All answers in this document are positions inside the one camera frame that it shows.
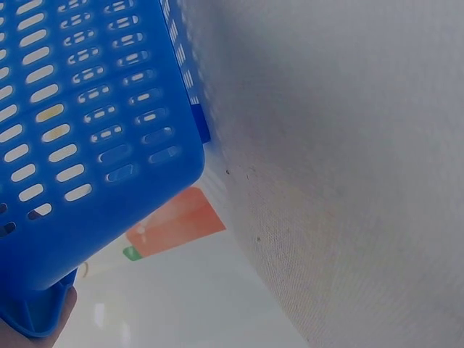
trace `basket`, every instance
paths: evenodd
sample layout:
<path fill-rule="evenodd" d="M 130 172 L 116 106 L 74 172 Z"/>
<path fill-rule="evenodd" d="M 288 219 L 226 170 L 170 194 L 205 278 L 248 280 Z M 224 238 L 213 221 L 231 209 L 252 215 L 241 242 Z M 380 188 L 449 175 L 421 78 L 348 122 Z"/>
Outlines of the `basket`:
<path fill-rule="evenodd" d="M 0 318 L 26 336 L 54 330 L 79 264 L 203 171 L 173 7 L 0 0 Z"/>

